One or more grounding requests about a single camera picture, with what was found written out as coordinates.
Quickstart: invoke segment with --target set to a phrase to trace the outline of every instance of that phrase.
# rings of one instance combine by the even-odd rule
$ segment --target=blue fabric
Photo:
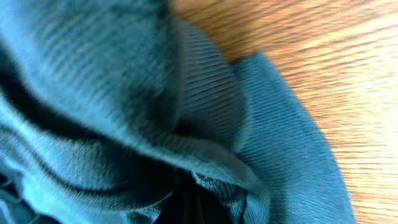
[[[61,223],[154,223],[189,173],[233,223],[355,223],[277,69],[161,0],[0,0],[0,158]]]

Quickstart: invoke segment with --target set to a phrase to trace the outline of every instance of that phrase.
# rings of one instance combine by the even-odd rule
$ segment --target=brown wood
[[[398,1],[179,0],[237,60],[265,51],[345,177],[358,223],[398,223]]]

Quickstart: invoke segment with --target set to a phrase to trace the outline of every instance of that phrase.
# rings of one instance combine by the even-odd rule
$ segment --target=blue garment
[[[166,0],[0,5],[0,158],[35,212],[154,223],[189,173],[233,223],[355,223],[327,141],[263,54],[228,64]]]

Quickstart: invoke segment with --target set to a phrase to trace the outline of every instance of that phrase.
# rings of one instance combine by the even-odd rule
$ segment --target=clothing
[[[0,158],[60,223],[154,223],[186,174],[233,223],[355,223],[263,54],[229,65],[165,0],[0,0]]]

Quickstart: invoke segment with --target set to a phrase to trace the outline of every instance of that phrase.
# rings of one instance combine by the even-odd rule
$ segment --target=wooden table
[[[265,51],[326,138],[358,223],[398,223],[398,1],[178,0],[237,60]]]

